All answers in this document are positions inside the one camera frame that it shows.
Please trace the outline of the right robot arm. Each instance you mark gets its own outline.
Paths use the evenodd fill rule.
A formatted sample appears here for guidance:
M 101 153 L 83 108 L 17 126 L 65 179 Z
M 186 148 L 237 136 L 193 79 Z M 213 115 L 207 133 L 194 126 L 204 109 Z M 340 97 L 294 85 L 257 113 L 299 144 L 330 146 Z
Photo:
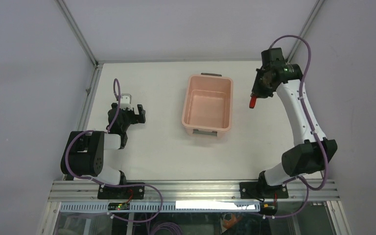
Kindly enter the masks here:
M 279 47 L 264 50 L 261 58 L 249 107 L 253 109 L 259 98 L 277 94 L 289 119 L 294 141 L 293 148 L 282 154 L 279 164 L 259 174 L 256 193 L 269 198 L 291 180 L 318 171 L 326 172 L 337 151 L 337 143 L 326 137 L 306 100 L 305 78 L 300 66 L 287 63 Z

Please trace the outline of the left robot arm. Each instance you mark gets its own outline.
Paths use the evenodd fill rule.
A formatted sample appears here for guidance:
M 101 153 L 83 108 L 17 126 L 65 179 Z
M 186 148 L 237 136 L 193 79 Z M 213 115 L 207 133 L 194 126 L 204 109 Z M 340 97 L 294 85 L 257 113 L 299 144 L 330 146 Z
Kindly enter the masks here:
M 141 104 L 137 110 L 135 113 L 130 104 L 112 103 L 105 131 L 72 131 L 60 162 L 62 172 L 108 185 L 109 193 L 116 199 L 125 197 L 128 192 L 125 174 L 105 163 L 104 152 L 124 149 L 128 128 L 146 122 L 146 111 Z

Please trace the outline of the red handled screwdriver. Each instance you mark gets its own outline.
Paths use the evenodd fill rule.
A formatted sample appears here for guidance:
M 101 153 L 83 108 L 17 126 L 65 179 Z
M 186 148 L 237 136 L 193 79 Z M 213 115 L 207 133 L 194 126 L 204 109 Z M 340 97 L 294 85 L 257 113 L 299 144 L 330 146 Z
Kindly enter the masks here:
M 256 95 L 251 95 L 250 102 L 249 102 L 249 108 L 250 109 L 255 108 L 256 102 L 257 102 L 257 96 Z

